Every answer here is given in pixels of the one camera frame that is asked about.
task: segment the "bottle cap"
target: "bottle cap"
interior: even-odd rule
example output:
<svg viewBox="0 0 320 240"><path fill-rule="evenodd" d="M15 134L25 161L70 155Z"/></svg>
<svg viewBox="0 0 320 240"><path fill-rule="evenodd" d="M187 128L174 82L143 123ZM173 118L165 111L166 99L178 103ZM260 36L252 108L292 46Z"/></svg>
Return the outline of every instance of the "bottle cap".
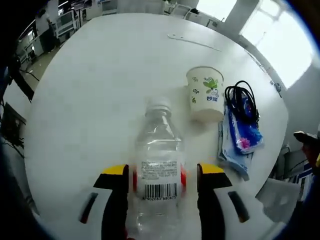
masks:
<svg viewBox="0 0 320 240"><path fill-rule="evenodd" d="M152 97L146 107L146 111L166 110L171 113L171 103L166 97Z"/></svg>

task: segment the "plastic water bottle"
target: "plastic water bottle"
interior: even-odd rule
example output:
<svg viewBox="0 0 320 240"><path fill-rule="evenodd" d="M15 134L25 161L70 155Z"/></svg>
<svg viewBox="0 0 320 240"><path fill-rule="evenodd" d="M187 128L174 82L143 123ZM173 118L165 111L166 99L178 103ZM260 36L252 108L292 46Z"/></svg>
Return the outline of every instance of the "plastic water bottle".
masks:
<svg viewBox="0 0 320 240"><path fill-rule="evenodd" d="M134 205L139 239L176 239L179 202L186 190L183 141L171 122L168 99L152 99L135 142Z"/></svg>

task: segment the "table surface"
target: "table surface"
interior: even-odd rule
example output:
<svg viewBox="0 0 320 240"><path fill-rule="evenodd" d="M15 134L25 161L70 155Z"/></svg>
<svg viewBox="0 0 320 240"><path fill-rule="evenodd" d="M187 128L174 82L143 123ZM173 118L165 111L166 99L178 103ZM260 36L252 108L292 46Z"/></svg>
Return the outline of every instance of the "table surface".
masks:
<svg viewBox="0 0 320 240"><path fill-rule="evenodd" d="M170 39L170 34L221 52ZM104 168L132 161L152 96L171 100L172 121L186 146L189 192L195 193L197 163L219 163L218 124L189 118L186 73L196 66L219 70L225 87L245 80L253 89L265 145L254 153L249 181L225 171L234 185L257 194L277 160L288 123L270 77L242 47L202 25L164 15L115 14L94 18L77 31L35 91L25 132L25 166L41 216L60 216Z"/></svg>

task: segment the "paper cup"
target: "paper cup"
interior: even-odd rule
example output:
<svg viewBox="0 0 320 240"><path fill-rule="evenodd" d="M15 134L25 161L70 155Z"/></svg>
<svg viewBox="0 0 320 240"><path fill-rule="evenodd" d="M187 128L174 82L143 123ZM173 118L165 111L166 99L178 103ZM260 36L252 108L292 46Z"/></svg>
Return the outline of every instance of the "paper cup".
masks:
<svg viewBox="0 0 320 240"><path fill-rule="evenodd" d="M224 119L224 77L209 66L190 69L186 78L189 87L191 118L203 123Z"/></svg>

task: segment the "barcode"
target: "barcode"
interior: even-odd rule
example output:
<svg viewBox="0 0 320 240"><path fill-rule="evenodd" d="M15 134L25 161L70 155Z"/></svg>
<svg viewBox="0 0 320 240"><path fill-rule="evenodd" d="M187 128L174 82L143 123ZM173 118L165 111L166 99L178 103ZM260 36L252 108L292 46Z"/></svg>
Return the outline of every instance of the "barcode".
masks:
<svg viewBox="0 0 320 240"><path fill-rule="evenodd" d="M170 200L175 199L177 194L176 183L145 185L145 199L147 200Z"/></svg>

